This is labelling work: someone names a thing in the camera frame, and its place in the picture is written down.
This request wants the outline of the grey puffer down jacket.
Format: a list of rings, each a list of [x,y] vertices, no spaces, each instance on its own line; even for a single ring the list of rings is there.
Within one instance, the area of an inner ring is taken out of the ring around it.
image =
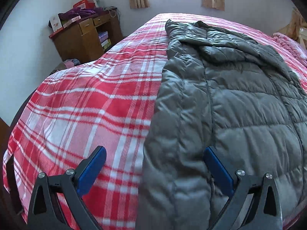
[[[136,229],[207,229],[227,202],[204,162],[272,175],[288,229],[306,207],[306,92],[270,45],[201,21],[165,24],[167,61],[144,143]]]

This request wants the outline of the pile of clothes on floor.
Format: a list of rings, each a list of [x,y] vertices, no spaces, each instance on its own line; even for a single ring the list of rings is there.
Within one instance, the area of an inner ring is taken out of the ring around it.
[[[59,71],[62,71],[62,70],[65,70],[65,69],[69,69],[69,68],[72,68],[72,67],[76,67],[78,65],[81,65],[80,61],[77,60],[77,59],[67,59],[63,62],[61,62],[60,64],[57,65],[57,67],[55,67],[51,73],[51,74],[54,74],[56,72],[59,72]]]

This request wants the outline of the purple clothes on desk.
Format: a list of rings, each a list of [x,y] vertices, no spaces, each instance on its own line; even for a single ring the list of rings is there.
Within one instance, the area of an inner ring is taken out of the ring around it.
[[[58,16],[60,20],[68,21],[77,16],[80,16],[80,18],[87,18],[93,15],[102,15],[104,12],[105,11],[100,7],[84,8],[84,9],[76,7],[65,13],[59,13]]]

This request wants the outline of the red white plaid bedspread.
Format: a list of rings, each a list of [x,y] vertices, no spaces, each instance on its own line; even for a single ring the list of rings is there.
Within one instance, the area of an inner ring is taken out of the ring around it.
[[[272,46],[306,92],[306,67],[265,33],[220,18],[159,14],[96,61],[46,78],[25,104],[3,158],[4,187],[17,193],[23,220],[39,173],[61,175],[103,146],[106,162],[82,200],[102,229],[136,229],[144,143],[167,61],[168,20],[201,21]],[[64,196],[58,199],[71,229],[79,229]]]

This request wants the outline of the pink pillow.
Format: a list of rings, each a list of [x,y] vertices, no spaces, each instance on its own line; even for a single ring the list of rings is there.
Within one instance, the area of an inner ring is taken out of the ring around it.
[[[299,43],[279,32],[273,33],[272,38],[279,46],[289,51],[296,59],[306,62],[306,50],[303,49]]]

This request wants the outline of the brown wooden desk cabinet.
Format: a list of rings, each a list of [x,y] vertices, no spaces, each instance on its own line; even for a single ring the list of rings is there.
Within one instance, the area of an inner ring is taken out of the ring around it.
[[[50,35],[61,59],[77,59],[81,63],[94,61],[124,39],[120,28],[120,14],[116,7],[104,9],[102,15],[82,18],[67,28]],[[111,47],[103,50],[98,34],[108,32]]]

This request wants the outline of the yellow box in shelf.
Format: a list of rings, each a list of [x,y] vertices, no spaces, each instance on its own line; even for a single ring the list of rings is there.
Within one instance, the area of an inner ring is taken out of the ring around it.
[[[109,47],[111,47],[111,40],[110,39],[106,39],[102,42],[102,48],[104,51],[106,51]]]

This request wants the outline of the purple box in shelf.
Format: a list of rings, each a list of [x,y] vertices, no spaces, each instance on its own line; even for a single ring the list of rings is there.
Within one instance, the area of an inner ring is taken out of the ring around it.
[[[105,40],[108,39],[108,32],[107,31],[100,32],[98,34],[98,37],[99,37],[100,42],[102,43],[102,42],[104,42]]]

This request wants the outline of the white carton box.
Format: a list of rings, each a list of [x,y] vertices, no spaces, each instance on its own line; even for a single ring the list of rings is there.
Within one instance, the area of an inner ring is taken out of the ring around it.
[[[50,24],[53,32],[56,32],[57,30],[62,28],[62,23],[58,14],[50,17]]]

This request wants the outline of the side beige curtain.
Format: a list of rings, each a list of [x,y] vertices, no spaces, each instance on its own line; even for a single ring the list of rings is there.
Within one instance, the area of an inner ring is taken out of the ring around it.
[[[296,7],[292,10],[290,23],[278,32],[298,42],[306,50],[306,21]]]

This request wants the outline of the flat red white box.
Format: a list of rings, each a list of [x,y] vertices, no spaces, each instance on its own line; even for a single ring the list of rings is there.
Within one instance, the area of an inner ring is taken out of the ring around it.
[[[67,22],[65,22],[64,24],[63,24],[63,28],[65,29],[65,28],[67,28],[68,26],[70,26],[71,24],[73,24],[74,22],[76,22],[76,21],[78,21],[78,20],[80,20],[81,19],[81,16],[76,16],[76,17],[74,17],[74,18],[72,18],[72,19],[69,19]]]

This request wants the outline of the red gift box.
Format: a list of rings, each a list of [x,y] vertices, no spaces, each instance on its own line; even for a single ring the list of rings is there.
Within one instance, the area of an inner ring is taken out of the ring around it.
[[[79,2],[73,5],[73,8],[80,8],[80,9],[93,9],[96,7],[94,0],[80,0]]]

